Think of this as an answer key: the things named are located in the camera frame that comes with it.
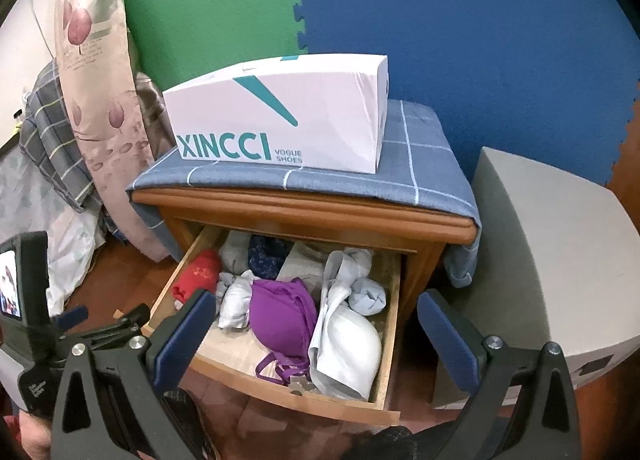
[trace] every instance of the white wall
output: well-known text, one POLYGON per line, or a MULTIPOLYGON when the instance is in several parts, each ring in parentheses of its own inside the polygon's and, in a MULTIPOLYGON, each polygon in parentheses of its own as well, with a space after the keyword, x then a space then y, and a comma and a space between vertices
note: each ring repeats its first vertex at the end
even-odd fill
MULTIPOLYGON (((56 54, 53 16, 56 0, 33 0, 49 48, 56 54)), ((40 70, 51 60, 33 19, 29 0, 18 0, 0 26, 0 146, 14 128, 14 113, 22 108, 21 96, 31 91, 40 70)))

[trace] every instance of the bolt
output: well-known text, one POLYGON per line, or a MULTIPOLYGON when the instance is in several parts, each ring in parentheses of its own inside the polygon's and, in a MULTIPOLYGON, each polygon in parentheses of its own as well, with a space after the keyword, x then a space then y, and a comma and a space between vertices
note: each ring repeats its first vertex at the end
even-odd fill
POLYGON ((129 339, 129 347, 133 348, 134 350, 140 350, 140 348, 142 348, 145 343, 146 338, 142 335, 136 335, 135 337, 129 339))
POLYGON ((77 345, 74 345, 73 348, 71 348, 71 353, 76 357, 81 356, 82 354, 84 354, 85 351, 86 351, 86 346, 84 343, 78 343, 77 345))
POLYGON ((486 345, 491 348, 491 350, 499 350, 504 345, 504 341, 502 338, 497 335, 490 335, 487 339, 484 340, 486 345))
POLYGON ((560 347, 560 345, 558 343, 555 343, 553 341, 549 341, 546 344, 546 351, 549 352, 552 355, 560 355, 560 353, 562 352, 562 348, 560 347))

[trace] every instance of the wooden drawer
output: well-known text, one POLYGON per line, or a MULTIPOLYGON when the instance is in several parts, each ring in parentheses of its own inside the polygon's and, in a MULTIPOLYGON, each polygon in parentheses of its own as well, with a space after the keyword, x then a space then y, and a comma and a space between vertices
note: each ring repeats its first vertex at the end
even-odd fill
MULTIPOLYGON (((183 268, 201 250, 218 249, 224 242, 227 232, 227 230, 215 226, 204 227, 153 305, 151 319, 143 328, 146 335, 150 335, 165 317, 176 313, 171 286, 183 268)), ((370 318, 383 336, 383 347, 380 369, 372 387, 369 402, 339 400, 316 393, 301 392, 292 387, 280 386, 267 380, 258 379, 255 375, 250 374, 250 368, 255 368, 265 353, 259 350, 258 352, 253 351, 252 356, 248 356, 249 352, 247 355, 243 355, 242 352, 237 353, 246 339, 239 338, 233 341, 227 337, 227 333, 219 330, 216 324, 212 326, 200 345, 198 353, 191 362, 191 368, 225 386, 284 408, 349 422, 379 426, 397 425, 399 412, 386 409, 386 392, 391 374, 398 319, 400 255, 388 251, 376 251, 369 277, 387 289, 386 308, 380 314, 370 318)))

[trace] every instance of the green foam mat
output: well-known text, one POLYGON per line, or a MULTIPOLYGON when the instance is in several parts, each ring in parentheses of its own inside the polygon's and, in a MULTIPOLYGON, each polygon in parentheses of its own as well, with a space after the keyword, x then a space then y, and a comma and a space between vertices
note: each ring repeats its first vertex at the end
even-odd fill
POLYGON ((124 0, 140 63, 162 90, 234 63, 304 53, 298 0, 124 0))

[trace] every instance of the gray cardboard box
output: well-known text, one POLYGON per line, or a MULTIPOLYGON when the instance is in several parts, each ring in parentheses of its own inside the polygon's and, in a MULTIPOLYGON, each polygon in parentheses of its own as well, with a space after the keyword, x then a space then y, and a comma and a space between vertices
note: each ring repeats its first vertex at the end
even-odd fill
MULTIPOLYGON (((613 193, 539 162, 482 148, 472 184, 482 237, 454 307, 513 347, 558 342, 574 388, 640 347, 640 236, 613 193)), ((515 402, 510 388, 506 404, 515 402)), ((461 408, 440 364, 434 406, 461 408)))

